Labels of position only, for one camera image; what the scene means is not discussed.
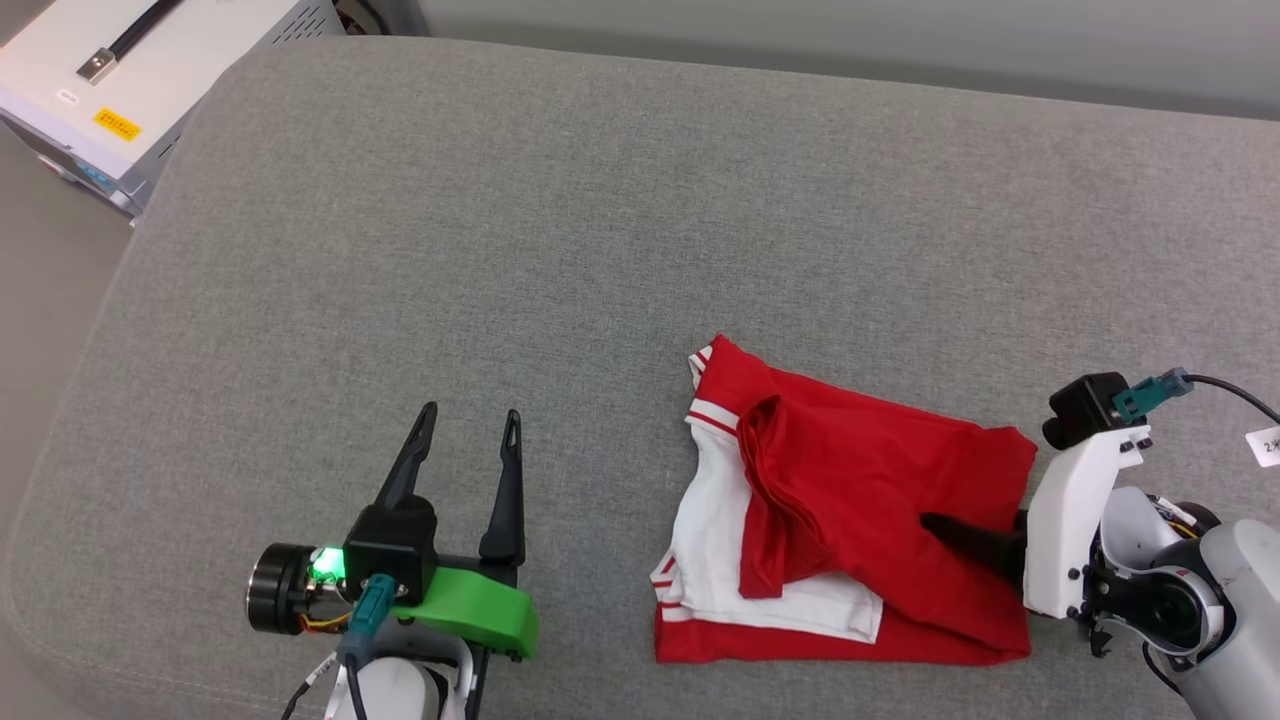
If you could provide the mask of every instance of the red garment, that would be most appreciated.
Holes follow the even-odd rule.
[[[740,592],[842,571],[884,601],[874,644],[776,628],[664,621],[659,661],[718,657],[900,660],[984,665],[1030,652],[1025,610],[1004,582],[920,527],[941,512],[1012,528],[1036,446],[1012,428],[982,429],[776,370],[723,336],[698,400],[740,416],[751,486]]]

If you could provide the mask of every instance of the cable tag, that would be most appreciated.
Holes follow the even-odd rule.
[[[1254,430],[1244,436],[1253,448],[1253,456],[1258,459],[1258,465],[1271,468],[1280,465],[1280,427]]]

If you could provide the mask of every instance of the green light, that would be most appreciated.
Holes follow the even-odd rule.
[[[325,547],[311,561],[311,577],[317,580],[338,582],[347,577],[347,564],[340,547]]]

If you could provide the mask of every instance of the gray tablecloth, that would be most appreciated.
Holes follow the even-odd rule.
[[[434,398],[442,551],[474,551],[525,419],[543,642],[493,667],[486,717],[1185,717],[1134,643],[1093,660],[1039,619],[995,669],[658,666],[648,573],[695,468],[685,355],[716,332],[1037,441],[1089,372],[1280,397],[1277,156],[1262,122],[879,82],[422,40],[255,55],[114,283],[9,624],[102,717],[278,716],[329,643],[252,633],[248,569],[340,539]],[[1203,389],[1153,421],[1124,482],[1280,520],[1261,415]]]

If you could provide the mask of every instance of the yellow sticker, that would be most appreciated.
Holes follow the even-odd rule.
[[[99,110],[97,115],[93,117],[93,122],[123,137],[128,142],[133,142],[133,138],[142,132],[142,128],[129,120],[125,120],[106,108]]]

